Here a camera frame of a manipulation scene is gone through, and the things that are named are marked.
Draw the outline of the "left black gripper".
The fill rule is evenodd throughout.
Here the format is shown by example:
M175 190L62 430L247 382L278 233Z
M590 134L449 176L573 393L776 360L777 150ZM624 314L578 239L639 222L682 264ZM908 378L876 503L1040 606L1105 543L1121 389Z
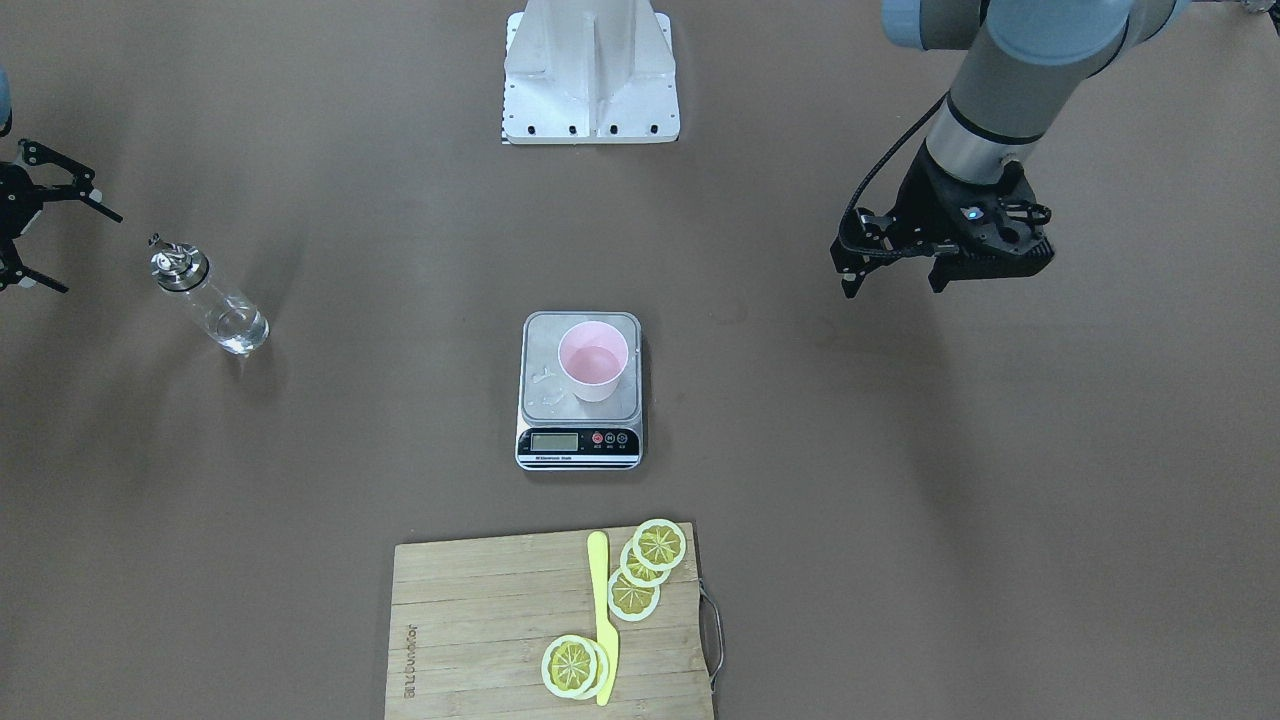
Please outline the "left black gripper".
M992 184L965 182L947 173L929 151L919 150L899 190L892 209L895 217L847 210L840 220L829 254L845 297L855 299L873 270L899 260L888 233L895 220L911 231L923 231L931 243L957 243L961 208L1007 199L1021 182L1021 163L1016 160L1000 161L997 170L997 181ZM928 275L932 291L942 293L951 282L964 281L965 260L961 254L936 255Z

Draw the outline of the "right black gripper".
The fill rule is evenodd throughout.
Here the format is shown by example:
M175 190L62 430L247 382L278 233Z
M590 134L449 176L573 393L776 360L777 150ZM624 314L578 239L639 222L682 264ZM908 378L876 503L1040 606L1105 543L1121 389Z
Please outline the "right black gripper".
M32 288L42 284L59 293L69 288L61 282L26 265L17 240L46 202L78 201L115 223L124 218L101 201L93 186L95 170L31 138L19 140L18 164L1 163L1 291L12 286ZM70 176L69 184L36 184L27 167L52 164Z

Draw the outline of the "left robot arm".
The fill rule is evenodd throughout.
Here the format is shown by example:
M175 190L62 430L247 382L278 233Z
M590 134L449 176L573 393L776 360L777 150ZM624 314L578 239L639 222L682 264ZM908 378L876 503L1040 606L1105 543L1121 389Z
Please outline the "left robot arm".
M948 90L916 120L927 131L893 206L851 199L829 254L847 299L867 277L933 260L934 292L955 281L1032 277L1055 258L1052 211L1025 161L1088 78L1166 29L1184 1L884 1L901 47L961 50Z

